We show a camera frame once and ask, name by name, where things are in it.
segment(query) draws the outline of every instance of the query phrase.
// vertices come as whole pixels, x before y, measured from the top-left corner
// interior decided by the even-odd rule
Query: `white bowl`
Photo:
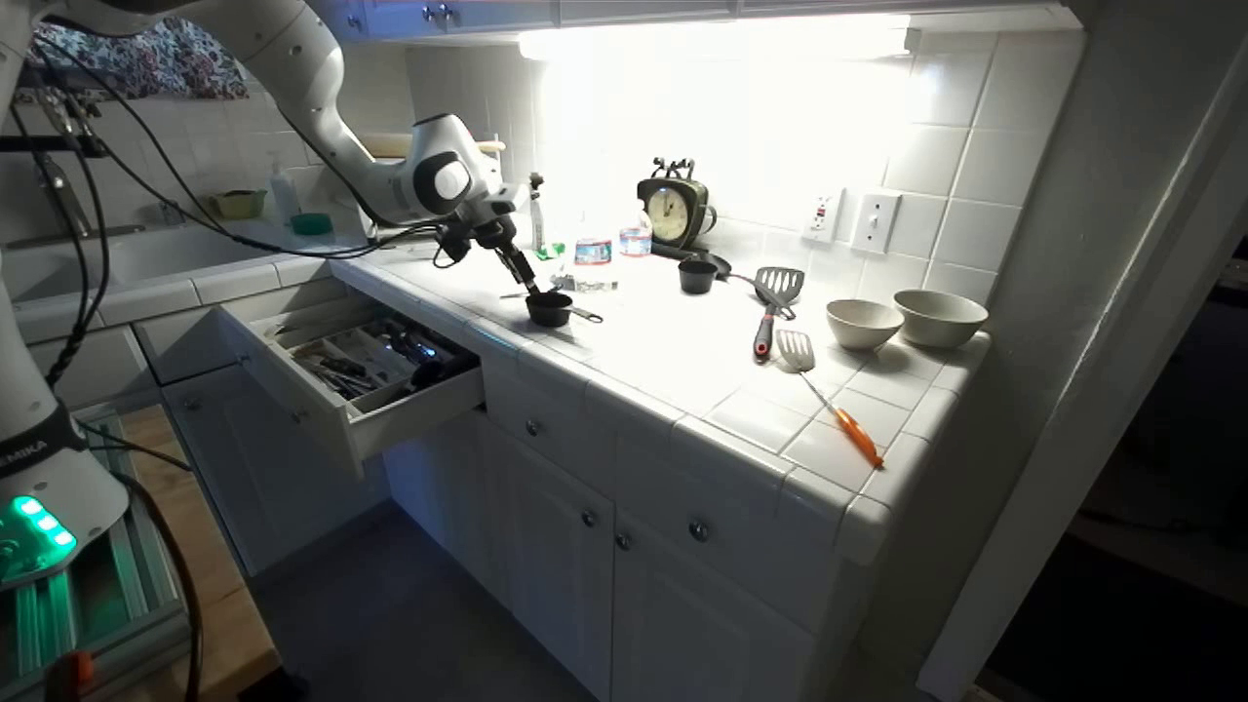
[[[882,347],[902,328],[902,314],[876,302],[829,302],[826,324],[836,340],[850,351]]]
[[[902,290],[891,302],[903,316],[902,340],[914,347],[966,347],[986,324],[986,307],[972,298]]]

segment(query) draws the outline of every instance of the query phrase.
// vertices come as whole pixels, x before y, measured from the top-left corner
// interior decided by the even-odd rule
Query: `orange handle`
[[[860,432],[860,425],[845,414],[836,409],[836,425],[842,425],[845,440],[865,457],[868,470],[885,470],[885,457],[873,450],[873,440]]]

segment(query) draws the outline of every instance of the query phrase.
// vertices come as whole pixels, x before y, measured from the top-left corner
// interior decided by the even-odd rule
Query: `electrical outlet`
[[[820,194],[806,225],[803,225],[803,242],[836,242],[836,224],[842,214],[842,189],[836,189],[829,194]]]
[[[860,193],[852,242],[856,255],[889,255],[902,193]]]

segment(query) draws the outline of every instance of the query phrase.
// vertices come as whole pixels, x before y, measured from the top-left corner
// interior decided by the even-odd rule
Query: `white tile countertop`
[[[947,355],[916,351],[895,337],[873,355],[850,355],[836,347],[820,282],[806,282],[791,319],[815,342],[806,379],[876,440],[885,470],[873,472],[797,375],[781,370],[776,358],[768,367],[752,363],[761,306],[746,282],[717,282],[707,298],[683,298],[678,269],[668,259],[625,259],[605,269],[574,266],[574,272],[620,284],[578,293],[578,307],[599,314],[605,324],[574,316],[550,333],[525,319],[505,269],[483,250],[456,269],[433,269],[430,259],[390,250],[336,263],[331,272],[399,314],[444,314],[460,333],[501,340],[607,393],[625,393],[746,457],[781,497],[803,498],[836,524],[865,526],[895,524],[929,470],[929,440],[954,414],[954,398],[990,347],[986,333]]]

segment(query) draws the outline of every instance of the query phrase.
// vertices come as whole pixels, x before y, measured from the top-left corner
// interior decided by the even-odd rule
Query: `clock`
[[[661,259],[693,250],[717,217],[707,185],[693,181],[693,162],[656,162],[656,171],[634,185],[634,199],[651,217],[651,250]]]

